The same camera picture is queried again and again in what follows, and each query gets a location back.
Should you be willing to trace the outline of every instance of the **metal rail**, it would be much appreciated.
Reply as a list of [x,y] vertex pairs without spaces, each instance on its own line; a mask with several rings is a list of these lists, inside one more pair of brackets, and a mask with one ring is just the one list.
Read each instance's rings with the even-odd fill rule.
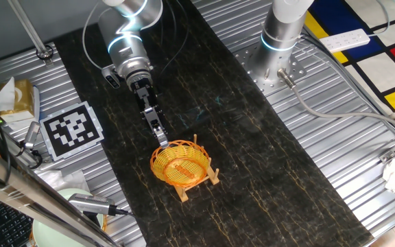
[[[5,178],[6,167],[0,158],[0,180]],[[24,164],[11,169],[8,185],[0,188],[0,201],[84,246],[118,246]]]
[[38,33],[34,29],[32,23],[28,19],[27,14],[25,13],[24,9],[22,8],[21,4],[18,0],[8,0],[8,3],[13,9],[13,12],[18,17],[19,21],[21,22],[22,26],[25,28],[28,36],[31,38],[34,46],[37,49],[37,55],[40,59],[45,61],[45,64],[51,65],[53,61],[51,60],[52,51],[50,52],[48,48],[44,45],[42,40],[39,38]]

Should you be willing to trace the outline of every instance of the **keyboard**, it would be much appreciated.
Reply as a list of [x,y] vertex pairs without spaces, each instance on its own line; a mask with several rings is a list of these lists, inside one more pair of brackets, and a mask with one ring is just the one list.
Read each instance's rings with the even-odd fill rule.
[[32,223],[32,218],[0,202],[0,247],[24,246]]

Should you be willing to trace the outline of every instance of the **white power strip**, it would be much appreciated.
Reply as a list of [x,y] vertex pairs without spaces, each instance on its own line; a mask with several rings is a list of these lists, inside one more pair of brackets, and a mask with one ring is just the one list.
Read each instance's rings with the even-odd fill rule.
[[363,29],[357,29],[342,34],[321,38],[320,41],[331,53],[334,53],[362,45],[367,45],[370,42],[370,37],[368,37]]

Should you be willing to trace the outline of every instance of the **black marble surface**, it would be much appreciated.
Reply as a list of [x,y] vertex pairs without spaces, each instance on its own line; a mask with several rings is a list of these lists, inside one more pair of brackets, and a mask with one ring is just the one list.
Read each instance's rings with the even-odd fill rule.
[[[300,144],[286,129],[254,82],[223,46],[191,2],[189,40],[184,14],[175,37],[171,15],[142,33],[170,140],[204,145],[220,168],[221,182],[187,192],[157,179],[149,158],[158,144],[141,120],[133,94],[112,89],[83,54],[78,30],[54,42],[82,100],[103,126],[104,149],[125,191],[148,246],[361,246],[371,234],[359,223]],[[96,25],[86,33],[88,52],[110,64]]]

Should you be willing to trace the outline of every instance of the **aluminum platform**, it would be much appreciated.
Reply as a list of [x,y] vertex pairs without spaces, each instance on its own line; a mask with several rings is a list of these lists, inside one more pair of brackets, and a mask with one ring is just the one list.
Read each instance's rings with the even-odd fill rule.
[[[270,0],[194,0],[220,40],[239,62],[259,43]],[[374,112],[350,78],[330,67],[330,60],[307,41],[294,55],[307,70],[297,81],[301,96],[322,113]],[[310,115],[283,84],[257,85],[278,116],[327,177],[360,222],[378,237],[395,226],[395,194],[385,189],[379,156],[395,145],[395,130],[367,117],[324,119]]]
[[[41,117],[81,102],[55,45],[53,43],[48,45],[51,45],[55,51],[54,65],[50,67],[46,67],[44,62],[36,57],[36,50],[26,51],[0,61],[0,83],[8,82],[13,76],[15,79],[28,79],[38,87]],[[26,134],[27,128],[10,133],[17,141],[23,140]],[[44,164],[38,168],[39,170],[57,169],[63,176],[82,170],[92,194],[112,198],[120,209],[130,211],[101,144],[57,162],[52,162],[49,158],[41,134],[38,135],[34,149],[39,150],[44,158]],[[146,246],[143,234],[131,216],[108,216],[106,232],[116,242],[124,241],[125,246]]]

